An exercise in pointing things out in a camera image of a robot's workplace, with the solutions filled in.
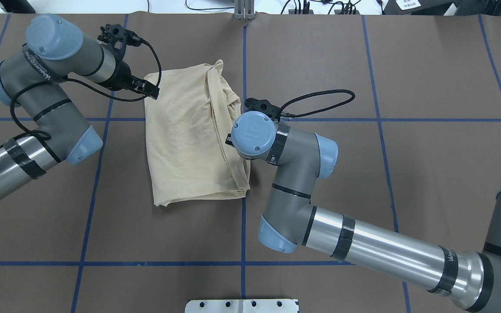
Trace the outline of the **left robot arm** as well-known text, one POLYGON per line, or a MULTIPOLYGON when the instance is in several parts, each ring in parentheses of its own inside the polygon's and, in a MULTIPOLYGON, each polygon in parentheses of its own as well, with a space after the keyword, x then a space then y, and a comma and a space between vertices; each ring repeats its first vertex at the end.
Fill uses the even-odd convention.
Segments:
POLYGON ((159 83, 135 77, 124 61, 127 46, 151 44, 120 24, 106 24, 97 39, 56 14, 36 16, 20 52, 0 62, 0 101, 22 133, 0 146, 0 200, 51 168, 78 164, 103 147, 103 139, 61 88, 85 77, 110 90, 157 99, 159 83))

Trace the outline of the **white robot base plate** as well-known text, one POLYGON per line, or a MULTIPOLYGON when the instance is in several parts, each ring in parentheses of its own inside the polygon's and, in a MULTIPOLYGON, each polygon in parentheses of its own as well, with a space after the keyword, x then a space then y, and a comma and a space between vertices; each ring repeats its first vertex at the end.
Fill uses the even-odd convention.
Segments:
POLYGON ((299 313, 294 299, 191 300, 185 313, 299 313))

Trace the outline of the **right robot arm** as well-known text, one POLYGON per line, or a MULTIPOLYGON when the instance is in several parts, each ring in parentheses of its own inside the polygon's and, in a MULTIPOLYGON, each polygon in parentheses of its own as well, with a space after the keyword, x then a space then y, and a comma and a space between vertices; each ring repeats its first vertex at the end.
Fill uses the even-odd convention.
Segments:
POLYGON ((258 166, 254 236, 433 296, 501 313, 501 121, 293 120, 244 113, 231 129, 258 166))

